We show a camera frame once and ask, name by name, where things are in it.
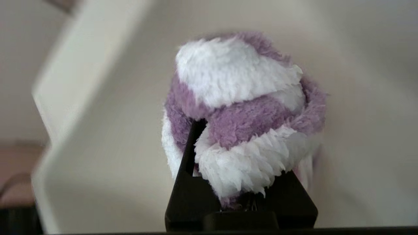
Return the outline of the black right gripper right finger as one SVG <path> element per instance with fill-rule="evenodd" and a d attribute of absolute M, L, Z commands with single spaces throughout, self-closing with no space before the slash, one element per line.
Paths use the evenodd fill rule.
<path fill-rule="evenodd" d="M 279 229 L 313 228 L 318 209 L 293 171 L 276 176 L 265 190 L 261 210 L 276 216 Z"/>

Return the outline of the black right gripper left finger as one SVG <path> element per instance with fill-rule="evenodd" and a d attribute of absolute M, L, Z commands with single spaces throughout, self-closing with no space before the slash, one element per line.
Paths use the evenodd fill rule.
<path fill-rule="evenodd" d="M 182 162 L 165 212 L 167 231 L 204 231 L 208 215 L 220 211 L 212 187 L 203 177 L 194 177 L 195 143 L 206 127 L 206 121 L 192 122 Z"/>

